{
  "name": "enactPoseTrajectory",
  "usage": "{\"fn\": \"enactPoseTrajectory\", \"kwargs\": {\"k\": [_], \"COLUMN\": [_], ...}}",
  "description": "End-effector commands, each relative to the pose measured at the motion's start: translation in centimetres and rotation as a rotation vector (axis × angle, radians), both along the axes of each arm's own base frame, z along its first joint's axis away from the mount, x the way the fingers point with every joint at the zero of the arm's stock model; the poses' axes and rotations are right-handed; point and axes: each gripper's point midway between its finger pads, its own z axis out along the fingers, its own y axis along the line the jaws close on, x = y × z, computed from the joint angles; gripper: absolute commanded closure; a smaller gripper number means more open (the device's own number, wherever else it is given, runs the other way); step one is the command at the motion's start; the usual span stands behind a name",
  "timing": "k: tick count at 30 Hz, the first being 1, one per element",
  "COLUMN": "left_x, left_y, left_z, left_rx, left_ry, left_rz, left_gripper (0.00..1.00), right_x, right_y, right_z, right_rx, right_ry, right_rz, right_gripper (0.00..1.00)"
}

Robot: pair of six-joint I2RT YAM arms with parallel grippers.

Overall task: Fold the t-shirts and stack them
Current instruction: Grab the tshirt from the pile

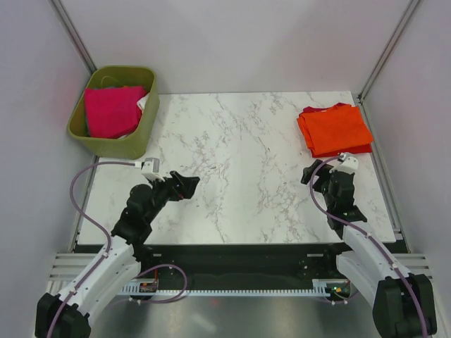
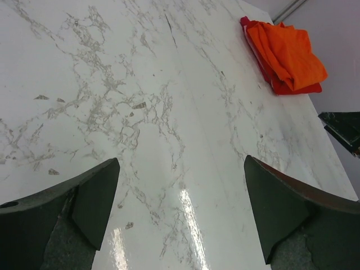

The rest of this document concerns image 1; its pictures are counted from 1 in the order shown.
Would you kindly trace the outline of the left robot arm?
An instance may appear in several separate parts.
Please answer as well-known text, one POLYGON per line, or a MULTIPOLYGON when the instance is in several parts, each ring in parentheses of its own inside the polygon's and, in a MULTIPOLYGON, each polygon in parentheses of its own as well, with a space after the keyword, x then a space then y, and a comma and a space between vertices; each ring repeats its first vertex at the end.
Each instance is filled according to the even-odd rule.
POLYGON ((44 294, 37 303, 36 337, 88 337, 106 306, 129 281, 154 271, 145 241, 151 223, 169 201, 191 199, 199 177, 172 171, 134 186, 121 216, 107 234, 102 250, 58 294, 44 294))

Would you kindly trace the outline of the magenta t shirt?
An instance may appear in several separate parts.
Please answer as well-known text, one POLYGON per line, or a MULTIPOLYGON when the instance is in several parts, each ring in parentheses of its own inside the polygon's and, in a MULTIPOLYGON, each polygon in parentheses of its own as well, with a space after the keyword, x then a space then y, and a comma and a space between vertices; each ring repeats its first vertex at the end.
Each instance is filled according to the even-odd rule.
POLYGON ((137 102, 146 90, 136 87, 85 89, 85 115, 89 135, 117 139, 133 133, 139 125, 142 109, 137 102))

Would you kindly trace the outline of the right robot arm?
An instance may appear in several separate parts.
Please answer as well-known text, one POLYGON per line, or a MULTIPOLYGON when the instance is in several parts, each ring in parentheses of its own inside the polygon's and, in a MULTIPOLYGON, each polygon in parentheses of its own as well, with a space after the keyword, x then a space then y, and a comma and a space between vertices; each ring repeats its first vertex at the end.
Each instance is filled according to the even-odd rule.
POLYGON ((414 274, 383 245, 354 203, 354 176, 359 161, 350 153, 315 160, 302 173, 310 194, 323 196, 319 210, 330 228, 350 247, 323 259, 324 272, 344 275, 372 307, 381 337, 431 337, 437 332, 433 286, 414 274))

